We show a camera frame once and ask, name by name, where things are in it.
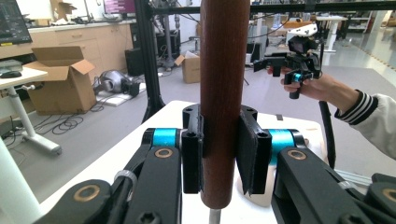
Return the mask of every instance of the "metal screw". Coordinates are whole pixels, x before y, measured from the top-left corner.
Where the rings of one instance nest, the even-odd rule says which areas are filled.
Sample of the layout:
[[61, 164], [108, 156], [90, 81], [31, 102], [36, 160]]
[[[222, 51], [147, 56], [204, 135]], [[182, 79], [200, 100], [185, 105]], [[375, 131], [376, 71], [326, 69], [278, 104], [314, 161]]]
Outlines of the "metal screw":
[[96, 198], [99, 192], [100, 192], [99, 186], [87, 185], [76, 191], [73, 198], [76, 202], [85, 203]]
[[303, 152], [295, 149], [288, 151], [288, 155], [298, 161], [303, 161], [306, 159], [306, 155]]
[[257, 133], [257, 135], [260, 136], [260, 137], [267, 137], [268, 136], [267, 133]]
[[162, 159], [168, 158], [168, 157], [172, 156], [172, 154], [173, 154], [173, 151], [169, 148], [161, 148], [155, 152], [155, 156], [158, 158], [162, 158]]
[[396, 189], [383, 189], [382, 194], [384, 194], [387, 199], [396, 203]]
[[155, 213], [145, 212], [137, 218], [138, 224], [160, 224], [161, 219]]
[[344, 214], [340, 217], [340, 224], [364, 224], [361, 217], [354, 214]]

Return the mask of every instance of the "speaker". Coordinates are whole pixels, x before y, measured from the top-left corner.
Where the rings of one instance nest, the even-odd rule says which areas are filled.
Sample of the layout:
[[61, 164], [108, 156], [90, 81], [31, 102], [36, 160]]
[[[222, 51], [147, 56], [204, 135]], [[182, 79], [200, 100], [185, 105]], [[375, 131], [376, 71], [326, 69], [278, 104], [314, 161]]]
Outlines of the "speaker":
[[[175, 30], [170, 31], [171, 36], [171, 48], [172, 48], [172, 57], [176, 59], [180, 56], [180, 31], [175, 34]], [[156, 34], [157, 38], [157, 50], [158, 50], [158, 57], [167, 58], [168, 51], [166, 48], [166, 36]]]
[[251, 63], [260, 59], [261, 48], [262, 43], [247, 43], [247, 53], [251, 54]]
[[125, 59], [129, 76], [139, 77], [145, 73], [143, 55], [140, 48], [125, 50]]
[[137, 22], [131, 23], [130, 28], [131, 28], [131, 38], [134, 48], [140, 48], [139, 29], [138, 29], [139, 27], [137, 26]]

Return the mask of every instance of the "white table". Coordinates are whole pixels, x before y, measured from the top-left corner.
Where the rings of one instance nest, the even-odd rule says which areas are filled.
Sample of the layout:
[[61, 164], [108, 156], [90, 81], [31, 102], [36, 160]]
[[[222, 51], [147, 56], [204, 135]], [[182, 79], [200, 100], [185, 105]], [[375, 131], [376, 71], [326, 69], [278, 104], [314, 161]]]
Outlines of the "white table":
[[[136, 150], [140, 147], [142, 135], [147, 128], [182, 128], [182, 109], [192, 105], [188, 102], [173, 101], [148, 119], [132, 133], [127, 135], [97, 161], [88, 166], [72, 180], [62, 186], [45, 200], [40, 207], [47, 213], [64, 195], [64, 193], [82, 181], [102, 179], [113, 183], [117, 171], [122, 170]], [[323, 135], [319, 124], [313, 121], [284, 118], [277, 120], [276, 116], [259, 114], [258, 122], [264, 129], [298, 129], [309, 139], [309, 147], [325, 159], [326, 153]], [[233, 198], [230, 204], [221, 211], [221, 223], [276, 223], [274, 212], [270, 206], [261, 207], [251, 202], [238, 190], [239, 174], [235, 169]], [[183, 223], [208, 223], [209, 208], [202, 202], [199, 194], [183, 194]]]
[[346, 20], [347, 18], [341, 16], [317, 17], [317, 21], [328, 21], [330, 23], [330, 31], [326, 40], [327, 48], [324, 50], [325, 52], [335, 52], [335, 50], [332, 49], [332, 46], [334, 45], [335, 38], [337, 37], [338, 22]]
[[[8, 97], [0, 99], [0, 119], [17, 114], [26, 132], [24, 138], [40, 145], [50, 152], [60, 153], [61, 147], [35, 133], [19, 95], [14, 86], [37, 81], [47, 76], [47, 72], [23, 68], [21, 77], [0, 78], [0, 90], [7, 89]], [[3, 140], [0, 141], [0, 208], [15, 223], [30, 223], [42, 215], [38, 201], [23, 178], [17, 164], [9, 154]]]

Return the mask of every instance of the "table leg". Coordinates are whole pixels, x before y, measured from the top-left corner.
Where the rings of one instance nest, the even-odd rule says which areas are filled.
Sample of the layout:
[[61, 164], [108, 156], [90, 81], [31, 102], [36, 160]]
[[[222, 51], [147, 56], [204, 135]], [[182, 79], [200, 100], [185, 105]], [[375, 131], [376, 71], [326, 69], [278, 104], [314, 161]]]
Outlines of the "table leg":
[[327, 49], [325, 49], [326, 52], [335, 52], [335, 50], [332, 49], [332, 46], [334, 45], [335, 38], [337, 37], [338, 21], [331, 21], [331, 23], [326, 41], [326, 45], [328, 46]]
[[22, 133], [23, 137], [35, 142], [36, 144], [40, 145], [41, 147], [43, 147], [44, 149], [48, 150], [51, 153], [56, 153], [60, 155], [62, 153], [61, 146], [35, 133], [35, 129], [32, 123], [30, 122], [29, 117], [26, 114], [26, 111], [24, 110], [23, 104], [21, 102], [21, 98], [16, 93], [13, 87], [8, 88], [8, 95], [12, 105], [14, 106], [15, 111], [17, 111], [18, 115], [21, 118], [23, 127], [26, 130], [26, 132]]
[[43, 216], [39, 203], [0, 140], [0, 208], [13, 223], [33, 223]]

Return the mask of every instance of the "drawer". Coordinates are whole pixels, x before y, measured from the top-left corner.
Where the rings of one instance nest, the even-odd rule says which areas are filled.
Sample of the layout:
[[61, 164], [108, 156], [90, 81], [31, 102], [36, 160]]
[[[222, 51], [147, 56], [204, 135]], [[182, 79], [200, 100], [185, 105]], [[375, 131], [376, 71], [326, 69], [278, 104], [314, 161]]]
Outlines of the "drawer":
[[95, 34], [90, 28], [57, 31], [55, 33], [56, 33], [56, 37], [58, 38], [58, 42], [60, 44], [95, 39]]
[[61, 44], [61, 46], [80, 46], [84, 59], [91, 61], [92, 59], [100, 58], [100, 50], [96, 39], [82, 40], [73, 43]]

